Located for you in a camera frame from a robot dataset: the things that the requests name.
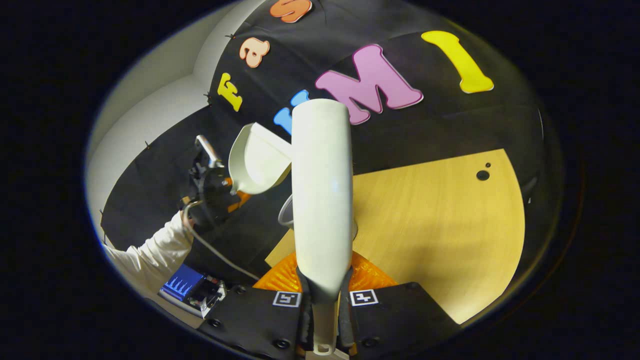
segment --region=white sleeve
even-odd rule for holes
[[[103,249],[132,286],[155,294],[181,266],[192,243],[193,235],[182,225],[178,212],[141,247],[120,251],[103,245]]]

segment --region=black fabric backdrop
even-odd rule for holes
[[[323,1],[295,24],[270,16],[274,1],[260,5],[234,33],[216,67],[209,106],[190,115],[150,144],[126,169],[114,187],[102,217],[102,227],[118,249],[139,246],[177,210],[175,202],[185,194],[187,169],[193,159],[193,140],[205,135],[223,158],[243,125],[258,122],[287,141],[289,134],[273,123],[291,97],[307,90],[309,98],[333,97],[315,87],[327,70],[358,78],[351,55],[357,49],[378,44],[394,68],[424,99],[399,110],[371,112],[371,118],[351,127],[354,174],[413,165],[504,148],[523,188],[524,201],[533,195],[545,160],[545,131],[552,124],[521,73],[490,45],[461,27],[425,9],[400,1]],[[451,61],[420,35],[442,30],[455,34],[465,50],[489,76],[495,88],[465,94]],[[249,68],[238,53],[250,37],[268,40],[271,49],[257,68]],[[217,89],[222,73],[243,98],[238,112]],[[559,161],[558,154],[553,161]],[[522,274],[534,265],[553,232],[561,173],[555,186],[538,192],[536,206],[528,207]],[[217,236],[205,234],[232,261],[257,274],[268,270],[264,258],[286,228],[276,222],[291,194],[287,178],[280,186],[254,196],[235,212]],[[197,241],[185,264],[229,281],[249,278],[221,263]]]

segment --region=pink letter m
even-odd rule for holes
[[[353,63],[360,80],[329,70],[316,80],[316,87],[325,89],[336,100],[349,108],[352,125],[361,124],[371,117],[367,110],[360,109],[354,101],[376,113],[382,112],[380,89],[387,97],[391,109],[415,105],[424,97],[420,90],[412,88],[398,71],[382,55],[379,45],[367,45],[353,53]]]

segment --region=white wall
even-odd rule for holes
[[[233,33],[263,1],[232,3],[176,33],[142,57],[106,99],[90,135],[85,167],[87,205],[99,239],[104,236],[100,209],[122,172],[145,141],[153,142],[207,105],[202,94],[209,91],[230,40],[224,35]],[[201,322],[158,296],[152,300],[190,326]]]

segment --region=orange object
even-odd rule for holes
[[[311,10],[313,3],[309,0],[278,0],[269,13],[284,22],[296,22]]]
[[[230,177],[225,178],[225,180],[228,182],[229,185],[233,185],[233,180],[231,180]],[[249,200],[249,198],[251,198],[250,194],[247,193],[243,193],[243,192],[238,192],[237,195],[240,197],[240,202],[237,202],[235,204],[231,204],[227,207],[227,212],[230,213],[231,211],[237,210],[239,209],[242,205],[245,204],[245,202],[247,200]]]
[[[297,266],[296,253],[293,252],[264,274],[253,287],[264,290],[302,292],[300,279],[296,274]],[[349,291],[398,285],[389,275],[355,251],[351,257],[351,266],[353,267],[353,275],[349,281]]]

